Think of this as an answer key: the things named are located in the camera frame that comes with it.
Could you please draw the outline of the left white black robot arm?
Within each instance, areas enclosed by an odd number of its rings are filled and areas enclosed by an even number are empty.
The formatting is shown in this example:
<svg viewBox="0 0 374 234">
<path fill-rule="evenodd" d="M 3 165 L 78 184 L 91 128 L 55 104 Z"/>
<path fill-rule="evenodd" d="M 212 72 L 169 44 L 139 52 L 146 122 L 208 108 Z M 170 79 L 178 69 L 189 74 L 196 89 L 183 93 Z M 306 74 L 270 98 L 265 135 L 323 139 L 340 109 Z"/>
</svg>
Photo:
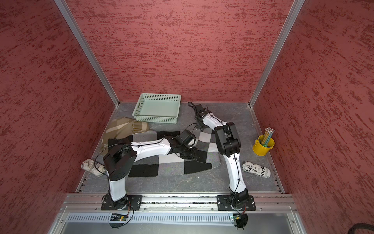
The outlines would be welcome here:
<svg viewBox="0 0 374 234">
<path fill-rule="evenodd" d="M 127 197 L 126 177 L 183 175 L 211 169 L 205 151 L 196 148 L 197 139 L 189 130 L 157 132 L 156 139 L 134 142 L 131 136 L 109 139 L 103 156 L 104 175 L 109 182 L 101 209 L 130 210 L 135 202 Z"/>
</svg>

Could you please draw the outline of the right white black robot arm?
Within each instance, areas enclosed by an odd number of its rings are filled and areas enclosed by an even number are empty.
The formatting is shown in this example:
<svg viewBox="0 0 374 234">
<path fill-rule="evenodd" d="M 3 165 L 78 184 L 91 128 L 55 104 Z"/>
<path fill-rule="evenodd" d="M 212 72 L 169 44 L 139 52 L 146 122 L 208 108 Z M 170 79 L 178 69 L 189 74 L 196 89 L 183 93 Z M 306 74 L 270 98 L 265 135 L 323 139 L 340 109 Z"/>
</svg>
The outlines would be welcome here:
<svg viewBox="0 0 374 234">
<path fill-rule="evenodd" d="M 210 111 L 195 114 L 195 120 L 199 128 L 214 131 L 217 149 L 223 155 L 228 169 L 229 202 L 235 209 L 243 209 L 249 194 L 240 169 L 241 141 L 235 124 L 220 120 Z"/>
</svg>

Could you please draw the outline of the black white checkered scarf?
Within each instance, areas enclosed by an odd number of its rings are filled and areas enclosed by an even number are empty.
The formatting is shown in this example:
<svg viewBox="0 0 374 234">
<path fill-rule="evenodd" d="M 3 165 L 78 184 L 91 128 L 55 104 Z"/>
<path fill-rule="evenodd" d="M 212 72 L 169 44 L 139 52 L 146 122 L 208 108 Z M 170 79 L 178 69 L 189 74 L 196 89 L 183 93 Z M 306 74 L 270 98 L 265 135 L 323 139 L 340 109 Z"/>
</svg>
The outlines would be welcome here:
<svg viewBox="0 0 374 234">
<path fill-rule="evenodd" d="M 132 142 L 159 140 L 163 136 L 177 136 L 179 131 L 147 131 L 124 136 L 106 136 L 103 147 L 116 143 L 124 143 L 122 139 L 127 138 Z M 128 177 L 156 177 L 177 176 L 210 170 L 221 165 L 220 156 L 215 140 L 214 131 L 206 128 L 193 133 L 196 136 L 197 159 L 183 160 L 176 154 L 156 155 L 136 161 Z"/>
</svg>

